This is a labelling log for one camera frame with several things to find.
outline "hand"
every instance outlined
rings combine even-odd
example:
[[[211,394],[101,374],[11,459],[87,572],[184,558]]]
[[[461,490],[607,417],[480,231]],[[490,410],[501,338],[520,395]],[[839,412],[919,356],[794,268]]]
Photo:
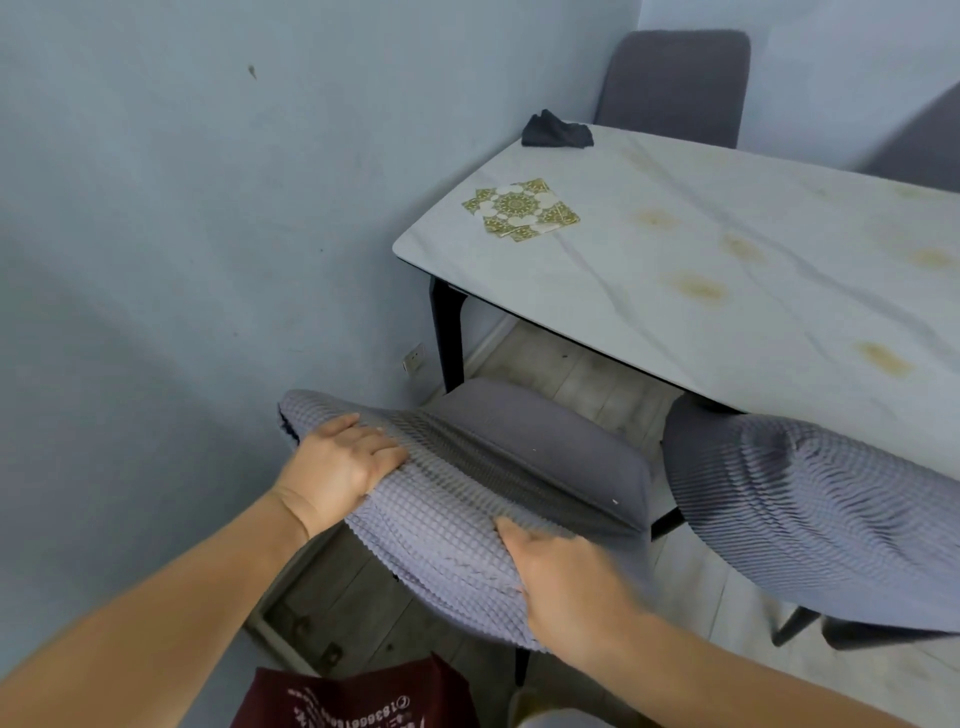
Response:
[[[641,612],[600,546],[524,530],[506,518],[496,530],[514,558],[530,630],[568,665],[590,673]]]
[[[387,473],[407,459],[383,430],[358,427],[360,415],[341,415],[304,437],[276,480],[278,496],[308,539],[341,521]]]

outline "gray chair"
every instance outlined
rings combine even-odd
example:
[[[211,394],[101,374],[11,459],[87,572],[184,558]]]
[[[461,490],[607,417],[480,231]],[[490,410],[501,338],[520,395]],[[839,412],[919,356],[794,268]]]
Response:
[[[776,644],[821,615],[837,648],[960,632],[957,481],[811,423],[690,394],[667,416],[663,460],[672,524],[685,518],[764,591],[802,605]]]
[[[649,594],[649,465],[626,441],[513,384],[472,379],[417,410],[385,410],[293,391],[279,405],[292,442],[358,411],[410,450],[348,526],[397,579],[457,626],[512,643],[520,685],[529,633],[518,577],[492,518],[576,533],[603,546]]]
[[[960,84],[921,111],[861,172],[960,192]]]
[[[635,31],[617,47],[595,123],[734,149],[750,77],[739,31]]]

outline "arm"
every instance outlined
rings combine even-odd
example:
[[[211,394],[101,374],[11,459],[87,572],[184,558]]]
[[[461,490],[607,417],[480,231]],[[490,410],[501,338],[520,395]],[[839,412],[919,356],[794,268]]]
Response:
[[[604,551],[500,519],[530,629],[561,660],[664,728],[905,728],[839,693],[720,649],[644,612]]]
[[[303,439],[274,488],[142,584],[80,619],[0,683],[9,728],[173,728],[287,561],[406,451],[357,415]]]

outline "chair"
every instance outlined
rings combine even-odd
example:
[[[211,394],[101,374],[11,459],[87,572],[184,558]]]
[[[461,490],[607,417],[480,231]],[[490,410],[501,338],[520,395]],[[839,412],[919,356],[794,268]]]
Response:
[[[348,526],[427,606],[481,637],[518,647],[522,685],[529,633],[518,577],[492,523],[577,533],[603,546],[649,592],[649,465],[624,440],[513,384],[472,379],[417,410],[358,406],[319,392],[288,392],[280,424],[299,441],[346,412],[384,426],[410,450]]]
[[[613,53],[595,123],[736,148],[750,76],[739,31],[634,31]]]
[[[684,522],[838,649],[960,632],[960,483],[817,425],[684,395],[663,435]]]
[[[960,84],[924,109],[860,171],[960,192]]]

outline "marble tabletop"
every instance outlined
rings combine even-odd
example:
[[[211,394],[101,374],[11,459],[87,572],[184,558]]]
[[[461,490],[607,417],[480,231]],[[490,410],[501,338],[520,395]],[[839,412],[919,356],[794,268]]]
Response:
[[[394,253],[684,389],[960,479],[960,195],[591,128],[585,150],[508,147]],[[462,206],[535,178],[581,221],[515,242]]]

